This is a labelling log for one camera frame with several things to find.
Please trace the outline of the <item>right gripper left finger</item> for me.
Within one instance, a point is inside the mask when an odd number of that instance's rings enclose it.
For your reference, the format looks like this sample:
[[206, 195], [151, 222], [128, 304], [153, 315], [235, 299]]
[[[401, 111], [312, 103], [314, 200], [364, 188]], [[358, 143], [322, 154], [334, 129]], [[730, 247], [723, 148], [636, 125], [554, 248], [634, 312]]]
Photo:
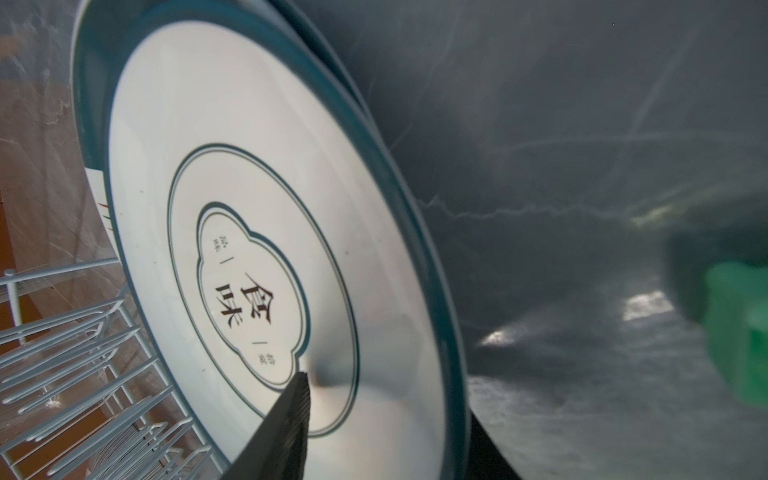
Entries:
[[302, 479], [310, 410], [308, 377], [299, 372], [290, 380], [222, 479]]

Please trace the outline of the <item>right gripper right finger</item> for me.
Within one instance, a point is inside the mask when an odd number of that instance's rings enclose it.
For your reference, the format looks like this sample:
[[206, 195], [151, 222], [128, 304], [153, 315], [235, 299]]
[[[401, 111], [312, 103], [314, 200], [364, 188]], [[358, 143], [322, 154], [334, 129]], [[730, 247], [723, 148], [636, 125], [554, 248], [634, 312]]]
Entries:
[[465, 479], [521, 479], [490, 439], [474, 413], [471, 413], [471, 438]]

